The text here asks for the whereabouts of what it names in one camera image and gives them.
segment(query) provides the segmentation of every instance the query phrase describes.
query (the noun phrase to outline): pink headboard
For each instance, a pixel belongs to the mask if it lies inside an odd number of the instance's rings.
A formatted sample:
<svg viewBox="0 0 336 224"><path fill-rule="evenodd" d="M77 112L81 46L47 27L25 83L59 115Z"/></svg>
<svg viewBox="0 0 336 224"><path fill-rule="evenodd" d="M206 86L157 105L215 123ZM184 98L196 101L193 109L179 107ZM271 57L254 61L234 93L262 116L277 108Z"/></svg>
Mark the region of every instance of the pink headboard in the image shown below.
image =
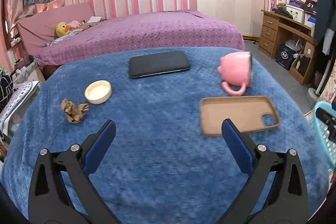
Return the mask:
<svg viewBox="0 0 336 224"><path fill-rule="evenodd" d="M60 22L73 20L87 21L93 12L88 3L67 5L35 14L18 20L16 26L29 54L45 47L46 42L53 41L55 27Z"/></svg>

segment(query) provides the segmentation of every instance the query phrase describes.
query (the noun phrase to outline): cream bowl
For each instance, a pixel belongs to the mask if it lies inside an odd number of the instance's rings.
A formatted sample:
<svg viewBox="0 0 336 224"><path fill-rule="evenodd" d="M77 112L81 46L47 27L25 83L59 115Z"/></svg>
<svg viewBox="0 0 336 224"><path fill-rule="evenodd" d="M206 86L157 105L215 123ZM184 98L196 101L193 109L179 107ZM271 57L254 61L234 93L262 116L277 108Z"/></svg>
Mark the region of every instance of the cream bowl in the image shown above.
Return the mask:
<svg viewBox="0 0 336 224"><path fill-rule="evenodd" d="M90 84L84 92L85 98L94 105L106 102L112 94L111 84L106 80L99 80Z"/></svg>

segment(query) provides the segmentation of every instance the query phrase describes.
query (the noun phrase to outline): white box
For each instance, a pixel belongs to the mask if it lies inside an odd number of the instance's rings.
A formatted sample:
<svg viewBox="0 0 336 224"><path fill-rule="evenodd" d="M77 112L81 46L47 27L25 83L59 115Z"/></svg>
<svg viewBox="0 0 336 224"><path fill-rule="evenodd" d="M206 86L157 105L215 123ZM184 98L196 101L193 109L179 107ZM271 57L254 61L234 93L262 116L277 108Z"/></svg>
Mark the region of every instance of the white box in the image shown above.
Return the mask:
<svg viewBox="0 0 336 224"><path fill-rule="evenodd" d="M287 4L286 10L293 16L293 19L295 21L300 22L302 24L305 23L305 11L303 9Z"/></svg>

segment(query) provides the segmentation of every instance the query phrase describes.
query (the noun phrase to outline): yellow duck plush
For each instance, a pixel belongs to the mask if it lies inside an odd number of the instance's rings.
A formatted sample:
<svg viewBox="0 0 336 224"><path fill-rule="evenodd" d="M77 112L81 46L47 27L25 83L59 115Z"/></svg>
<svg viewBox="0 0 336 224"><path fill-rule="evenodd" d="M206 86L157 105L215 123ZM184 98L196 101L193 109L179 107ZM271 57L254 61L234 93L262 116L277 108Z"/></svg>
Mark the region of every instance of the yellow duck plush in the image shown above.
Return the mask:
<svg viewBox="0 0 336 224"><path fill-rule="evenodd" d="M70 27L65 22L60 22L57 24L55 33L58 37L63 37L70 32Z"/></svg>

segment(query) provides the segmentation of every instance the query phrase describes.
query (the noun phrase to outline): blue basket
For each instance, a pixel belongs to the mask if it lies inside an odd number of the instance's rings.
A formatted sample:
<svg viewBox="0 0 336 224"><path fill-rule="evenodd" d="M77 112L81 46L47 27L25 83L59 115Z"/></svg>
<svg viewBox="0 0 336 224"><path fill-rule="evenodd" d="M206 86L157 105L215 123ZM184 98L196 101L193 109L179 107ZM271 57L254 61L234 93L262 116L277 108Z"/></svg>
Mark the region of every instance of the blue basket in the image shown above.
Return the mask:
<svg viewBox="0 0 336 224"><path fill-rule="evenodd" d="M322 147L323 154L328 162L329 167L329 174L332 174L335 169L335 162L336 162L336 143L330 141L329 137L329 130L325 123L319 120L316 117L316 110L318 108L322 108L327 111L332 116L336 117L336 111L333 110L331 104L327 102L318 102L314 109L313 109L313 118L310 121L311 127L316 132L319 142Z"/></svg>

